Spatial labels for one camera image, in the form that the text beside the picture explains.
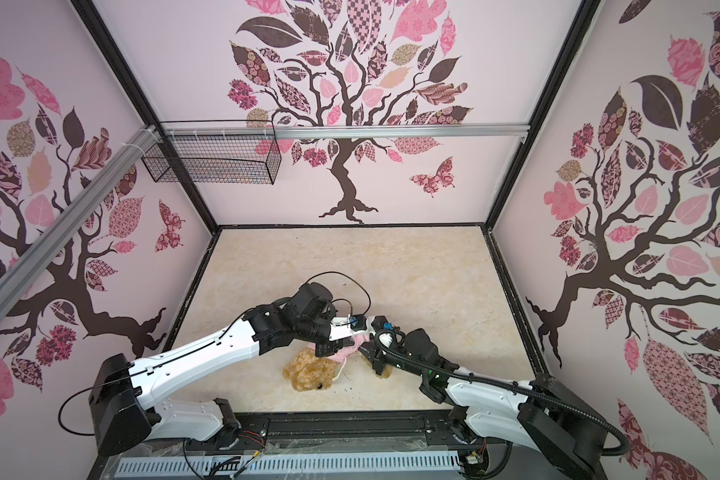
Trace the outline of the pink knitted bear sweater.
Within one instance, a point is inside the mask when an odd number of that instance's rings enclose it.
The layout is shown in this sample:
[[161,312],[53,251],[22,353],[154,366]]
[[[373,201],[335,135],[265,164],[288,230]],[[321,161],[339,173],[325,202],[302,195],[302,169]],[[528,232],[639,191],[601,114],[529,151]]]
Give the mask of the pink knitted bear sweater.
[[359,351],[362,344],[370,340],[369,334],[354,335],[351,338],[343,339],[342,347],[328,359],[339,364],[344,364],[348,358]]

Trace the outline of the brown teddy bear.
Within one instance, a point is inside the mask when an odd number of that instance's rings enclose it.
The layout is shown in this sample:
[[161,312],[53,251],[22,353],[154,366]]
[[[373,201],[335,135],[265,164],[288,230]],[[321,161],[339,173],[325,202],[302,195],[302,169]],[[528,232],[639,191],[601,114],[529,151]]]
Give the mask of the brown teddy bear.
[[297,392],[324,391],[330,389],[341,377],[350,361],[362,361],[364,365],[375,370],[371,362],[361,355],[360,351],[351,355],[344,364],[328,358],[317,358],[314,346],[302,348],[282,369],[282,377]]

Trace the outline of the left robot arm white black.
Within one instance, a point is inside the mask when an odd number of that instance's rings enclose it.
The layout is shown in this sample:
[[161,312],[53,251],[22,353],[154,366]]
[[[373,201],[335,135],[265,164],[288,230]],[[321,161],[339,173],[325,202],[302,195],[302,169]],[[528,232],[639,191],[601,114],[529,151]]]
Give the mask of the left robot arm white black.
[[152,440],[232,447],[242,426],[228,400],[186,402],[173,393],[295,340],[313,344],[317,356],[336,354],[367,325],[365,312],[339,315],[338,301],[325,286],[308,282],[293,296],[249,308],[220,331],[182,347],[133,361],[122,354],[106,359],[84,391],[98,454],[119,455]]

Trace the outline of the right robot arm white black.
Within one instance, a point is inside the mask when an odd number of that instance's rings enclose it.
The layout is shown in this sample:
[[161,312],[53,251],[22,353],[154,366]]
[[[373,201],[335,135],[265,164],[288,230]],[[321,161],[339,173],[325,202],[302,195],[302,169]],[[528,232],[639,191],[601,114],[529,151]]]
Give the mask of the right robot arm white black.
[[535,384],[480,376],[443,357],[423,329],[404,334],[387,323],[359,352],[378,375],[395,368],[417,376],[420,393],[451,407],[447,431],[459,442],[522,446],[569,479],[597,476],[608,431],[582,401],[545,387],[543,378]]

